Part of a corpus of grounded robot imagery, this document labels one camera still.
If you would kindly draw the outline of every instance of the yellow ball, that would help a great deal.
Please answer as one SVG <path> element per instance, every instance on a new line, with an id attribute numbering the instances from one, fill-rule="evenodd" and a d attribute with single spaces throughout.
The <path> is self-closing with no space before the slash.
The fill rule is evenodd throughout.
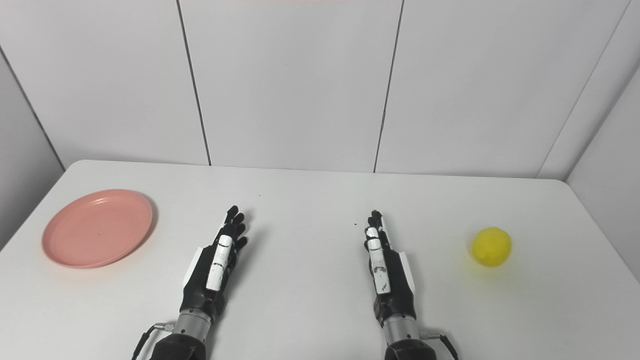
<path id="1" fill-rule="evenodd" d="M 498 266 L 511 253 L 511 237 L 498 227 L 487 227 L 476 235 L 471 251 L 480 264 Z"/>

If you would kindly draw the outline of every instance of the pink plate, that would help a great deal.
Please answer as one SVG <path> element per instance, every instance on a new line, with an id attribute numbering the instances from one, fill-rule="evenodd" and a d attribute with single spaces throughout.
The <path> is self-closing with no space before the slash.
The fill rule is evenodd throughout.
<path id="1" fill-rule="evenodd" d="M 125 257 L 144 240 L 153 219 L 149 201 L 130 190 L 85 195 L 60 210 L 42 236 L 49 259 L 95 268 Z"/>

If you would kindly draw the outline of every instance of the white table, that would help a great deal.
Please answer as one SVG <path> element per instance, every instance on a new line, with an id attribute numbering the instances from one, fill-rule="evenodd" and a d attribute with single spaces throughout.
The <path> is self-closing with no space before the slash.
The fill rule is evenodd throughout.
<path id="1" fill-rule="evenodd" d="M 49 261 L 40 248 L 49 219 L 105 188 L 153 200 L 148 240 L 102 268 Z M 149 325 L 176 318 L 191 257 L 231 204 L 247 212 L 250 244 L 213 359 L 382 359 L 362 247 L 374 208 L 407 252 L 419 323 L 451 334 L 463 359 L 640 354 L 640 285 L 564 183 L 81 161 L 0 252 L 0 357 L 130 358 Z M 468 255 L 487 226 L 514 241 L 498 268 Z"/>

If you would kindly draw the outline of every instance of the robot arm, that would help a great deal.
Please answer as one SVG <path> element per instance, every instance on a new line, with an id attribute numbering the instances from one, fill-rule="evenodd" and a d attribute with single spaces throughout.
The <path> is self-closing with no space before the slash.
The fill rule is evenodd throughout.
<path id="1" fill-rule="evenodd" d="M 382 214 L 372 211 L 365 229 L 365 249 L 376 289 L 374 313 L 387 341 L 385 360 L 437 360 L 435 351 L 420 339 L 413 306 L 413 278 L 404 253 L 391 248 Z M 451 355 L 458 355 L 446 336 L 437 334 Z"/>
<path id="2" fill-rule="evenodd" d="M 204 345 L 211 324 L 225 307 L 224 289 L 231 271 L 237 263 L 240 250 L 247 238 L 241 237 L 246 229 L 244 215 L 232 206 L 213 243 L 196 253 L 197 260 L 183 289 L 180 315 L 175 325 L 157 323 L 143 334 L 136 350 L 135 360 L 154 329 L 172 333 L 158 341 L 151 360 L 205 360 Z"/>

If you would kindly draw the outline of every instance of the white wall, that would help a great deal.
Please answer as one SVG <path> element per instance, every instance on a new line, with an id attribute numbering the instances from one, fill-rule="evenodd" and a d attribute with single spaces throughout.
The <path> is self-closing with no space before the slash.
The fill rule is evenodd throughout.
<path id="1" fill-rule="evenodd" d="M 406 0 L 377 170 L 536 177 L 628 4 Z"/>
<path id="2" fill-rule="evenodd" d="M 176 0 L 0 1 L 65 165 L 564 179 L 640 57 L 640 0 L 181 6 L 202 123 Z"/>
<path id="3" fill-rule="evenodd" d="M 401 3 L 181 1 L 212 163 L 372 171 Z"/>
<path id="4" fill-rule="evenodd" d="M 208 163 L 175 0 L 2 0 L 0 45 L 65 166 Z"/>
<path id="5" fill-rule="evenodd" d="M 62 167 L 0 54 L 0 249 L 60 175 Z"/>
<path id="6" fill-rule="evenodd" d="M 640 279 L 640 70 L 568 183 Z"/>

